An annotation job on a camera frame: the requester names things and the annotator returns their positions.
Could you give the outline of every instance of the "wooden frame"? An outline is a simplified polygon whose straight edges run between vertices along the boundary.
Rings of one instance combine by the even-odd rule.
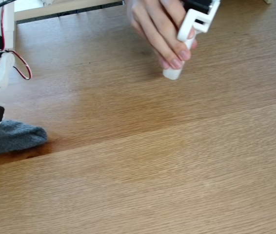
[[[51,5],[15,12],[15,21],[72,11],[86,7],[118,2],[120,0],[60,0]]]

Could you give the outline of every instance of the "white plastic part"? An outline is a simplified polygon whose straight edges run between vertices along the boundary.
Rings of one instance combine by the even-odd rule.
[[[15,57],[11,53],[3,53],[0,58],[0,90],[4,90],[9,81],[9,73],[15,64]]]
[[[15,3],[12,2],[4,6],[3,28],[5,36],[5,49],[14,48],[14,30],[15,30]]]
[[[14,2],[9,3],[3,8],[3,28],[4,28],[4,38],[5,38],[5,49],[14,48],[14,30],[15,30],[15,4]],[[0,8],[0,36],[1,32],[1,13],[2,7]]]
[[[194,9],[190,9],[187,12],[187,15],[181,25],[181,28],[178,33],[178,40],[184,42],[187,45],[187,48],[190,49],[192,47],[193,42],[195,41],[196,35],[199,33],[207,33],[212,21],[215,17],[215,14],[219,8],[220,0],[213,0],[211,5],[211,10],[209,14],[204,14],[202,12],[196,11]],[[203,22],[203,24],[197,23],[196,20],[200,20]],[[188,36],[190,34],[191,29],[194,27],[196,34],[195,37],[188,40]],[[182,69],[175,70],[175,69],[167,69],[163,70],[163,75],[166,78],[169,78],[171,80],[176,80],[180,77],[180,74],[182,72]]]

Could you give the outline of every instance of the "table surface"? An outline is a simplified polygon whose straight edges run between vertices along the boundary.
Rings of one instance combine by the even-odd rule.
[[[124,6],[17,38],[0,100],[50,139],[0,155],[0,234],[276,234],[276,2],[224,1],[177,81]]]

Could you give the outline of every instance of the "red wire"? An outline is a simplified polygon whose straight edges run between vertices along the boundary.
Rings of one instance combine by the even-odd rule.
[[[4,30],[3,30],[3,14],[4,14],[4,7],[2,7],[2,12],[1,12],[1,36],[2,36],[2,41],[3,41],[3,51],[5,50],[5,35],[4,35]]]
[[[2,35],[2,40],[3,40],[3,51],[5,50],[5,35],[4,35],[4,29],[3,29],[3,15],[4,15],[4,7],[2,8],[2,13],[1,13],[1,35]],[[14,50],[6,50],[6,52],[11,52],[13,54],[15,54],[25,65],[28,73],[29,73],[29,77],[26,77],[25,74],[23,74],[17,67],[14,67],[16,69],[16,71],[20,74],[20,76],[23,77],[23,79],[25,80],[29,80],[32,78],[32,70],[30,68],[30,66],[27,64],[27,62]]]
[[[23,79],[26,79],[26,80],[31,79],[33,74],[32,74],[32,70],[31,70],[30,66],[27,64],[27,62],[14,50],[6,50],[6,52],[14,53],[25,65],[25,67],[29,73],[29,77],[26,77],[17,67],[14,67],[17,70],[17,72],[23,77]]]

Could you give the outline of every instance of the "hand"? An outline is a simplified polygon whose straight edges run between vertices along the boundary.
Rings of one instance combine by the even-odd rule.
[[[187,46],[177,39],[186,11],[179,0],[125,0],[127,16],[135,31],[145,38],[163,69],[182,68],[191,58]],[[189,34],[193,38],[194,29]]]

